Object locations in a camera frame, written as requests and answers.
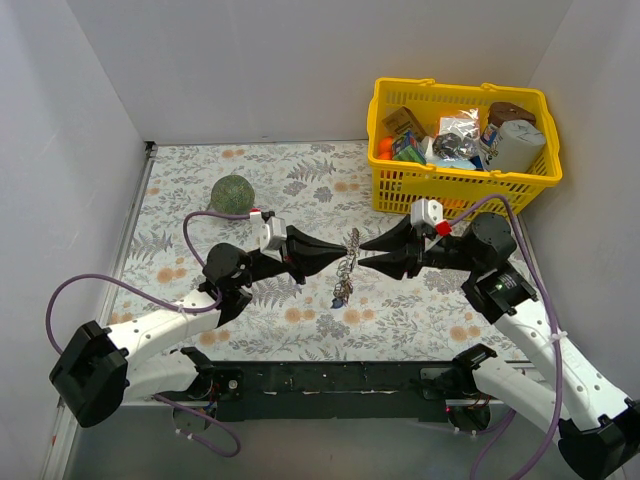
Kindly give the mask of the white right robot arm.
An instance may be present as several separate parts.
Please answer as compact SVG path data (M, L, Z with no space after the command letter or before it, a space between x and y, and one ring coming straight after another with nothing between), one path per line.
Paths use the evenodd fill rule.
M466 271L461 289L472 308L508 337L547 381L540 386L485 346L455 357L454 389L500 399L541 430L558 435L558 449L583 479L605 479L639 453L639 403L609 382L563 332L553 332L540 293L511 265L516 241L507 220L481 213L460 236L446 222L432 226L406 216L362 244L361 265L393 279L422 268Z

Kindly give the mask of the metal ring disc key organizer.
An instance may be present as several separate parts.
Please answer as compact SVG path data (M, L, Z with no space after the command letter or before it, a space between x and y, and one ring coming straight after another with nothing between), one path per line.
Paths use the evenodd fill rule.
M340 261L336 271L337 282L333 289L333 298L343 300L346 307L354 291L351 275L358 263L360 250L360 232L353 228L346 242L346 256Z

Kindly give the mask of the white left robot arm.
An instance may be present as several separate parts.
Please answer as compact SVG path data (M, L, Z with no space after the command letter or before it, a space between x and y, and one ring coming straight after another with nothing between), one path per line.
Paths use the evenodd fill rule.
M262 227L257 250L213 246L203 282L182 299L160 302L158 310L114 327L82 324L59 349L50 382L84 428L101 423L129 399L166 391L203 399L213 386L208 370L181 359L153 363L152 357L237 318L252 300L253 283L287 273L304 284L346 254L344 246L273 217Z

